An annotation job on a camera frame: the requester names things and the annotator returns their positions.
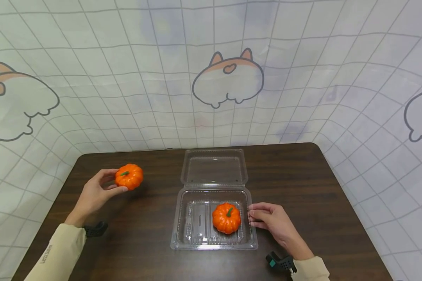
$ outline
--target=backdrop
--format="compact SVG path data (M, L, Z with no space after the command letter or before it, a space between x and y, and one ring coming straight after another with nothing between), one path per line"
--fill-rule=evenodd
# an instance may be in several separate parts
M0 0L0 280L82 154L291 142L422 280L422 0Z

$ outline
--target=black wrist strap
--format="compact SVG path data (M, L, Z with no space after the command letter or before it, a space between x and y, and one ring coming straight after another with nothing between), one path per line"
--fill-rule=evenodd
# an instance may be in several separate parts
M100 237L107 230L108 224L106 222L99 222L95 227L85 225L83 228L86 230L86 237Z
M281 260L278 255L272 251L267 255L266 260L268 265L270 265L270 267L273 269L289 271L291 272L291 275L297 272L297 268L294 265L294 259L292 256L287 256Z

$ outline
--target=pumpkin stem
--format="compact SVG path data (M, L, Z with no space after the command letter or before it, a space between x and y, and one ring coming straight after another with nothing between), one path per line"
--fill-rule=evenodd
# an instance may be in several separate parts
M231 211L233 210L233 207L231 207L229 210L228 210L228 213L227 213L227 217L231 217Z

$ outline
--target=wrist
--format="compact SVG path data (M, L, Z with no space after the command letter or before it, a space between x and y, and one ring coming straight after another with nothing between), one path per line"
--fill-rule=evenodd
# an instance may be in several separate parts
M68 215L64 224L69 224L77 228L82 228L84 226L84 222L86 222L87 217L88 216L85 213L74 209Z
M314 257L311 249L306 245L302 237L288 240L282 243L283 248L289 252L294 260L309 260Z

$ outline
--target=dark brown table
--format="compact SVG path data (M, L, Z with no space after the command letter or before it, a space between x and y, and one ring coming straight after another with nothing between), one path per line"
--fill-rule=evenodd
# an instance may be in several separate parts
M240 147L244 150L253 202L282 205L330 279L391 280L317 145ZM89 220L109 223L102 237L88 239L70 280L286 280L265 256L285 255L265 230L256 251L172 250L173 217L184 150L134 151L81 156L64 183L13 280L23 280L58 224L75 205L86 181L99 169L137 163L142 185L109 201Z

